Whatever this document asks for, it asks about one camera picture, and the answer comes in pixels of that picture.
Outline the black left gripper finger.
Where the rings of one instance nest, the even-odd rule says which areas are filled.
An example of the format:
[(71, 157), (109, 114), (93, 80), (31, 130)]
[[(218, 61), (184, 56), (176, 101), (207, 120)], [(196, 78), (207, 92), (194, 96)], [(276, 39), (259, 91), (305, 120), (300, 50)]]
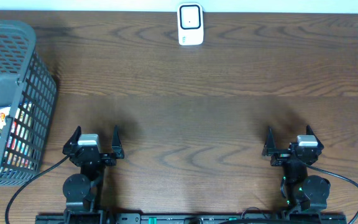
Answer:
[(74, 133), (68, 140), (68, 148), (69, 149), (75, 147), (78, 144), (78, 140), (79, 140), (80, 136), (81, 136), (81, 127), (77, 126)]
[(121, 140), (119, 139), (118, 130), (119, 130), (118, 126), (115, 126), (113, 137), (112, 137), (111, 148), (115, 154), (122, 154), (122, 144), (121, 144)]

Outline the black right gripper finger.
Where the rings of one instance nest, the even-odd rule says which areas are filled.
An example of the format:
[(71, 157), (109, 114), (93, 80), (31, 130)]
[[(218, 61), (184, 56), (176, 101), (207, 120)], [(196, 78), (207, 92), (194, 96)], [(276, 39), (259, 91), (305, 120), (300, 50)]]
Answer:
[(306, 135), (310, 137), (310, 139), (313, 139), (313, 145), (314, 146), (322, 146), (321, 141), (318, 139), (318, 137), (315, 135), (312, 127), (310, 125), (306, 126)]
[(274, 151), (275, 150), (275, 141), (273, 138), (273, 132), (271, 127), (268, 127), (268, 131), (267, 131), (267, 138), (265, 140), (265, 144), (264, 144), (264, 151)]

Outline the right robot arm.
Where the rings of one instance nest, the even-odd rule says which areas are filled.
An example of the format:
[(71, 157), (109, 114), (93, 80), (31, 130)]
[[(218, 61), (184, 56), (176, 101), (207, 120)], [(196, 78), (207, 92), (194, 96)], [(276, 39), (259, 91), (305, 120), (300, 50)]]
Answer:
[(307, 169), (318, 160), (323, 149), (310, 126), (286, 149), (276, 146), (272, 129), (268, 128), (262, 155), (270, 158), (271, 166), (283, 169), (280, 190), (287, 200), (287, 208), (277, 212), (274, 218), (293, 221), (306, 218), (308, 222), (322, 222), (321, 211), (327, 208), (331, 184), (318, 175), (308, 175)]

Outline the yellow blue snack bag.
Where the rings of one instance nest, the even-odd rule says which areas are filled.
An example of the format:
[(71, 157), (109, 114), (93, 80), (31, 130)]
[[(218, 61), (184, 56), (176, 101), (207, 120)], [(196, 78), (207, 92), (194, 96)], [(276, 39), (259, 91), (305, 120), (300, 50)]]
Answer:
[[(31, 118), (28, 112), (32, 111), (32, 103), (24, 103), (22, 108), (18, 107), (15, 115), (15, 119), (23, 124), (28, 124), (31, 121)], [(2, 129), (6, 125), (6, 118), (9, 115), (11, 110), (10, 106), (1, 107), (0, 108), (0, 129)], [(13, 121), (11, 132), (18, 133), (21, 130), (21, 125), (17, 124), (16, 121)]]

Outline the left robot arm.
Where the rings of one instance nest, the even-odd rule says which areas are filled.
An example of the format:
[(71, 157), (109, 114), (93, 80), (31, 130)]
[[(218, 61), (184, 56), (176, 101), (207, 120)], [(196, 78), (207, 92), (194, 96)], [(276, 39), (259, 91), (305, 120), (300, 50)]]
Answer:
[(63, 154), (80, 168), (80, 173), (69, 176), (63, 184), (66, 198), (63, 223), (114, 223), (114, 217), (100, 202), (105, 168), (124, 158), (118, 127), (114, 127), (109, 153), (100, 152), (97, 134), (83, 134), (77, 127), (63, 146)]

